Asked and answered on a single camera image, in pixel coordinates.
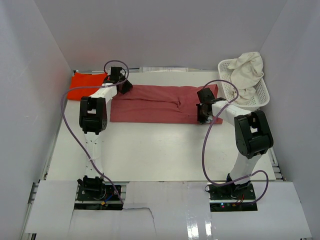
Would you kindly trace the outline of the pink t-shirt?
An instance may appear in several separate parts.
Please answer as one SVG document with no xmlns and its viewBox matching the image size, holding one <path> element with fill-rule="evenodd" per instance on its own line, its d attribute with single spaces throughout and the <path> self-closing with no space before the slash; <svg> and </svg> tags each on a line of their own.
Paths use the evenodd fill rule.
<svg viewBox="0 0 320 240">
<path fill-rule="evenodd" d="M 111 101 L 114 123 L 197 124 L 202 87 L 134 85 Z"/>
</svg>

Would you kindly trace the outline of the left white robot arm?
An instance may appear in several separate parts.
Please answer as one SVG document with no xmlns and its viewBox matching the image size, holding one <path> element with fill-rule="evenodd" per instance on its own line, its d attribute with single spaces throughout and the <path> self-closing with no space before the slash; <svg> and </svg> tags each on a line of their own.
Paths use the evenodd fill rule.
<svg viewBox="0 0 320 240">
<path fill-rule="evenodd" d="M 78 183 L 85 192 L 95 200 L 107 196 L 102 166 L 102 131 L 108 125 L 107 103 L 117 93 L 125 94 L 131 90 L 132 84 L 127 80 L 127 71 L 112 66 L 107 72 L 101 87 L 89 96 L 80 100 L 79 126 L 84 133 L 85 150 L 89 154 L 83 179 Z"/>
</svg>

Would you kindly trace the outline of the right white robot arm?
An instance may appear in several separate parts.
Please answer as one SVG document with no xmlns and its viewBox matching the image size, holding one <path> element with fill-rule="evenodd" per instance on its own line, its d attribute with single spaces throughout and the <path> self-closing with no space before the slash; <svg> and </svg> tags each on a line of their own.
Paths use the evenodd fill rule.
<svg viewBox="0 0 320 240">
<path fill-rule="evenodd" d="M 251 176 L 258 160 L 273 146 L 273 136 L 261 110 L 249 111 L 239 108 L 224 98 L 216 98 L 210 88 L 197 92 L 197 120 L 211 125 L 218 118 L 234 127 L 235 144 L 238 150 L 233 169 L 226 177 L 226 183 L 212 183 L 210 191 L 220 190 L 229 198 L 236 200 L 251 184 Z"/>
</svg>

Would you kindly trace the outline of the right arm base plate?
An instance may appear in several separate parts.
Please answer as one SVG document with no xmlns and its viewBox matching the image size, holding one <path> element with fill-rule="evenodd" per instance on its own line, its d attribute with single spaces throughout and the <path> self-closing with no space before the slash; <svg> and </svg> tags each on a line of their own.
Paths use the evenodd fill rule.
<svg viewBox="0 0 320 240">
<path fill-rule="evenodd" d="M 256 200 L 253 185 L 233 191 L 229 185 L 223 187 L 208 184 L 204 190 L 209 194 L 209 206 L 212 213 L 224 212 L 256 212 L 257 204 L 249 204 Z"/>
</svg>

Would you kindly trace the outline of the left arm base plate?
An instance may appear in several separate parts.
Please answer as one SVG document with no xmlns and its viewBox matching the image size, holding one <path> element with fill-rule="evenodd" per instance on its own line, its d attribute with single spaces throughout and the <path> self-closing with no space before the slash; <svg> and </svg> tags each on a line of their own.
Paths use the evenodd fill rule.
<svg viewBox="0 0 320 240">
<path fill-rule="evenodd" d="M 74 203 L 75 210 L 121 211 L 123 204 L 112 185 L 104 185 L 101 191 L 87 190 L 79 185 Z"/>
</svg>

